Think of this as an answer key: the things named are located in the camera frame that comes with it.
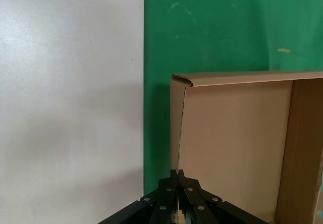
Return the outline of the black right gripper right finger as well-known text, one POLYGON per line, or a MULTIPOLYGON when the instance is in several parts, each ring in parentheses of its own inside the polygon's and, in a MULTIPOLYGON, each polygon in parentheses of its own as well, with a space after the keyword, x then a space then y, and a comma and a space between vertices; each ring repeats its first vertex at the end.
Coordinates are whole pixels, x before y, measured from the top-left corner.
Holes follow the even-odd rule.
POLYGON ((197 179, 178 171, 179 209, 185 223, 266 224, 251 213, 201 188, 197 179))

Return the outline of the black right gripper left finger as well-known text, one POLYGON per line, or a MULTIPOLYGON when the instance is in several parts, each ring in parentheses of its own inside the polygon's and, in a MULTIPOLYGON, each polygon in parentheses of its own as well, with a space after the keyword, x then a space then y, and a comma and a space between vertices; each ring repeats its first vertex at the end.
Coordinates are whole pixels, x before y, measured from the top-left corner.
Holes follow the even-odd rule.
POLYGON ((100 224, 172 223, 178 209, 178 176, 170 170, 168 178, 160 179, 158 187, 134 201, 100 224))

